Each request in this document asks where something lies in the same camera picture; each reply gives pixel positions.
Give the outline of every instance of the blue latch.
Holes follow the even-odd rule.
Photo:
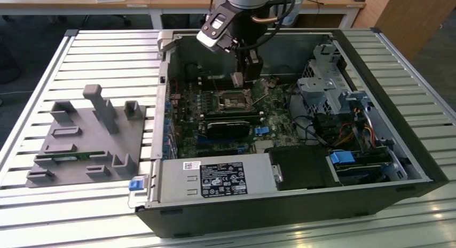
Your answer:
[[[269,133],[269,127],[263,127],[263,128],[255,128],[255,134],[261,136],[263,134]]]
[[[329,155],[333,164],[352,164],[355,163],[353,155],[349,151],[336,151]]]
[[[129,191],[140,191],[144,189],[144,180],[131,180],[128,184]]]

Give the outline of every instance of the desk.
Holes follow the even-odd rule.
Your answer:
[[[151,0],[0,0],[0,15],[149,14]]]
[[[352,26],[364,2],[353,0],[305,1],[300,14],[343,14],[340,28]],[[205,14],[209,0],[125,0],[96,3],[96,0],[0,0],[0,15],[148,14],[155,29],[163,29],[163,14]]]
[[[151,0],[151,18],[155,29],[163,29],[163,14],[205,14],[211,0]],[[349,28],[365,2],[355,0],[317,0],[324,5],[304,1],[300,14],[343,14],[339,28]]]

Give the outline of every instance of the warning label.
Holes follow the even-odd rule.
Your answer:
[[[204,198],[247,194],[241,162],[200,166],[201,196]]]

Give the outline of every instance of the gray parts holder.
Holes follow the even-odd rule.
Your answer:
[[[127,101],[113,107],[96,84],[85,85],[83,95],[95,109],[75,109],[69,101],[51,109],[55,121],[27,175],[28,188],[131,180],[137,174],[145,106]]]

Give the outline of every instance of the slatted metal surface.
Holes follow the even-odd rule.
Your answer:
[[[157,32],[81,31],[56,58],[56,70],[0,172],[0,247],[451,246],[456,239],[455,118],[387,42],[367,30],[345,31],[345,35],[449,177],[448,185],[420,198],[399,202],[373,216],[183,239],[157,238],[136,218],[128,207],[127,181],[27,189],[25,175],[53,120],[48,114],[52,103],[71,99],[75,107],[89,106],[81,98],[88,83],[101,84],[103,96],[111,98],[113,106],[136,99],[148,107],[140,171],[149,170]],[[355,73],[349,72],[349,76],[361,89]],[[132,199],[140,202],[145,196]]]

